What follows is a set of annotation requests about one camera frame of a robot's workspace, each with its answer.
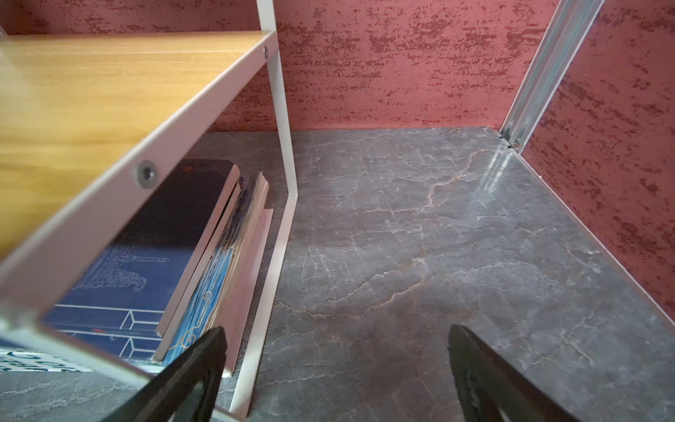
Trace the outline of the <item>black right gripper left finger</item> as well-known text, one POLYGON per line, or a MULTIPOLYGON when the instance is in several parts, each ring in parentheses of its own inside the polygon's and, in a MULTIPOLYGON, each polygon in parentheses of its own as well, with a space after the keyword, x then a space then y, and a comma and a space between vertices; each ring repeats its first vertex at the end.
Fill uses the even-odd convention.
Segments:
POLYGON ((105 421, 211 420, 226 360, 221 327, 202 335, 105 421))

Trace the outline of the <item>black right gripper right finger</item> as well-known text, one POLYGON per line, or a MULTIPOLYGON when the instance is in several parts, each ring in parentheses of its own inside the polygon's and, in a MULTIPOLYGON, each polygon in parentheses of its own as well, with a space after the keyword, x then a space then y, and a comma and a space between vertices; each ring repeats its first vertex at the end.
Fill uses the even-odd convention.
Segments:
POLYGON ((468 327, 451 327, 448 354, 465 420, 577 420, 468 327))

